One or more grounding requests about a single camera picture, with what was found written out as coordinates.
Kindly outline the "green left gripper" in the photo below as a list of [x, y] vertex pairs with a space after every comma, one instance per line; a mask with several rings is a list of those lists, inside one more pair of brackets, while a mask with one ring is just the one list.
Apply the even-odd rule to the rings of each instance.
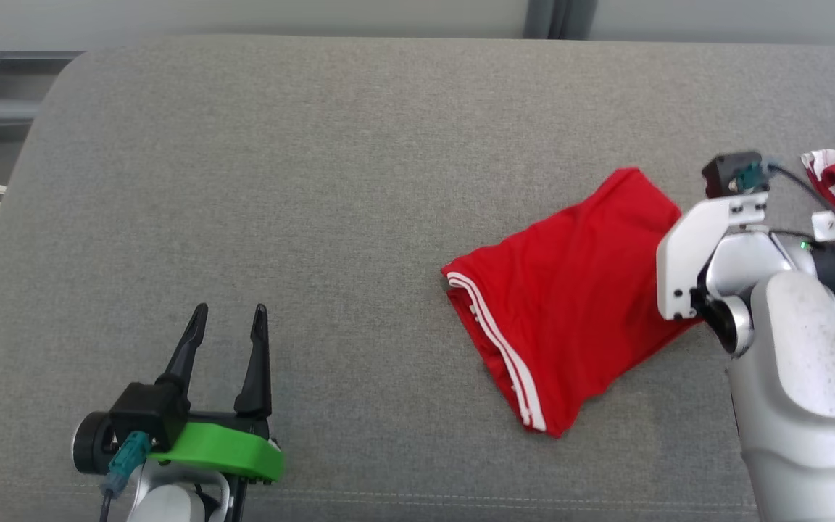
[[[208, 304], [196, 306], [165, 371], [155, 384], [171, 384], [186, 412], [188, 391], [198, 348], [204, 340]], [[251, 359], [241, 393], [235, 398], [237, 416], [189, 420], [171, 448], [153, 449], [149, 460], [216, 471], [249, 481], [278, 482], [285, 471], [285, 456], [270, 437], [272, 386], [268, 311], [256, 305], [251, 327]]]

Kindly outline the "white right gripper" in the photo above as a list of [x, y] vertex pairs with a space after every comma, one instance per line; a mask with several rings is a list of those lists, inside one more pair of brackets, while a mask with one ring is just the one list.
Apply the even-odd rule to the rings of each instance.
[[657, 305], [666, 320], [694, 317], [690, 291], [729, 228], [765, 220], [768, 192], [705, 199], [680, 217], [656, 252]]

